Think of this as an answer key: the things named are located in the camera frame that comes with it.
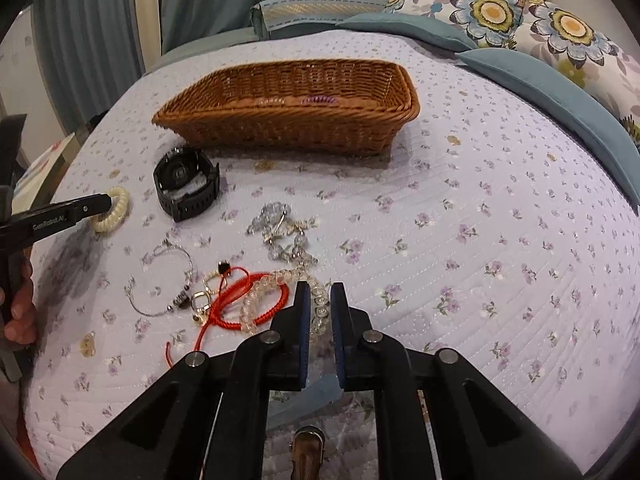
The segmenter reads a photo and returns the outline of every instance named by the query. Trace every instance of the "black smartwatch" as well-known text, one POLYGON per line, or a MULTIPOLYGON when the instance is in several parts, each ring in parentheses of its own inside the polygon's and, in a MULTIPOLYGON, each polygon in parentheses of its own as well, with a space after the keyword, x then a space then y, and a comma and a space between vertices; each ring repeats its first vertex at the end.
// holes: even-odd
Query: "black smartwatch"
POLYGON ((154 170, 156 193, 162 209, 176 222, 205 211, 220 193, 220 165, 200 150, 174 148, 154 170))

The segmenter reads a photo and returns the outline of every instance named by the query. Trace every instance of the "red cord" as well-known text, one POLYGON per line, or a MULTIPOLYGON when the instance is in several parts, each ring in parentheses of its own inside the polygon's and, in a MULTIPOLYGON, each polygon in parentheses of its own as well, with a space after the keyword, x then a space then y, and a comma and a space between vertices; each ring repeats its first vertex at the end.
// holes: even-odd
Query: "red cord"
POLYGON ((166 342, 166 345, 164 345, 164 358, 166 363, 169 365, 169 368, 171 368, 174 364, 171 361, 171 343, 168 341, 166 342))
MULTIPOLYGON (((211 302, 209 305, 209 316, 207 317, 206 322, 200 329, 200 333, 196 339, 196 343, 193 346, 193 351, 199 351, 200 345, 202 344, 202 339, 204 338, 205 333, 212 325, 218 325, 220 328, 224 328, 226 330, 241 330, 242 325, 240 323, 232 323, 222 319, 222 311, 228 307, 233 302, 242 298, 246 293, 248 293, 255 282, 261 279, 263 276, 268 276, 268 272, 256 272, 255 274, 249 274, 249 271, 244 269, 243 267, 231 267, 222 279, 220 279, 220 284, 218 285, 218 294, 216 299, 211 302), (226 286, 225 277, 230 275, 233 270, 241 270, 244 272, 244 278, 237 280, 233 285, 225 288, 223 292, 223 287, 226 286)), ((289 287, 286 284, 279 285, 280 287, 280 299, 278 302, 270 308, 267 312, 258 316, 254 319, 254 323, 256 325, 262 325, 263 323, 270 320, 277 311, 281 310, 287 300, 289 299, 289 287)), ((167 341, 164 347, 164 358, 169 365, 169 368, 173 366, 171 359, 171 344, 167 341)))

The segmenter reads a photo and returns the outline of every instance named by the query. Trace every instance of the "brown wicker basket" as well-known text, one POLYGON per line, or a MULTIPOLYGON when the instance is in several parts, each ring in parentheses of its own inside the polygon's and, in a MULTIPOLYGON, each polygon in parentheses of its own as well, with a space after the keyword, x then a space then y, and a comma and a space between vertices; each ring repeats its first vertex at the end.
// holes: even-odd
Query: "brown wicker basket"
POLYGON ((420 104, 394 63, 313 59, 213 72, 167 102, 153 124, 192 146, 375 155, 420 104))

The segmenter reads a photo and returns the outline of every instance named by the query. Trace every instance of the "finger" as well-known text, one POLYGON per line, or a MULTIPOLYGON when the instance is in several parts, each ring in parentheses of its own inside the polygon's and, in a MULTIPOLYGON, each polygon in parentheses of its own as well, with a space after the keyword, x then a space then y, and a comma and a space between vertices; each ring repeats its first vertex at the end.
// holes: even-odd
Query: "finger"
POLYGON ((31 307, 33 301, 33 282, 31 280, 25 280, 18 292, 14 297, 14 302, 11 305, 11 314, 14 319, 21 319, 25 312, 31 307))
POLYGON ((4 326, 4 336, 9 341, 18 341, 18 336, 20 332, 18 331, 18 322, 10 321, 4 326))
POLYGON ((20 336, 18 336, 17 342, 20 343, 21 345, 30 345, 31 343, 36 341, 36 336, 37 336, 36 327, 31 325, 30 327, 28 327, 27 330, 22 332, 20 336))
POLYGON ((22 314, 22 317, 20 318, 20 320, 15 320, 14 321, 18 324, 17 329, 18 329, 18 334, 23 333, 25 330, 27 330, 31 325, 33 325, 33 322, 36 319, 36 308, 33 306, 33 303, 31 303, 31 306, 28 308, 28 310, 22 314))
POLYGON ((24 263, 20 266, 20 273, 25 280, 33 275, 33 266, 28 259, 24 259, 24 263))

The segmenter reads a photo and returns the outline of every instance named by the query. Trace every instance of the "bed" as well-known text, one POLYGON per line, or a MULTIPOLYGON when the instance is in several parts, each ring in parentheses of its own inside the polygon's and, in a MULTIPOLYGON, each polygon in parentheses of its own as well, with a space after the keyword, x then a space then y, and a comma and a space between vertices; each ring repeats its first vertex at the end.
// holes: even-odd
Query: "bed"
MULTIPOLYGON (((25 395, 31 443, 47 478, 164 371, 164 344, 184 355, 191 316, 143 319, 124 293, 158 312, 183 282, 185 262, 145 255, 165 237, 200 273, 221 259, 251 270, 282 266, 245 229, 267 202, 308 231, 314 274, 342 281, 353 306, 408 348, 456 348, 586 471, 640 397, 640 221, 598 161, 540 110, 449 56, 399 36, 333 30, 229 47, 139 80, 102 120, 55 200, 131 193, 130 215, 107 238, 88 223, 33 249, 34 302, 44 339, 25 395), (267 60, 347 57, 397 62, 420 98, 419 117, 388 158, 216 154, 224 193, 196 219, 173 224, 152 170, 178 143, 150 124, 165 101, 213 70, 267 60), (91 335, 95 352, 81 341, 91 335)), ((210 330, 219 354, 243 336, 210 330)), ((326 360, 319 348, 316 363, 326 360)), ((320 425, 324 478, 377 478, 372 397, 345 395, 269 432, 266 478, 288 478, 291 430, 320 425)))

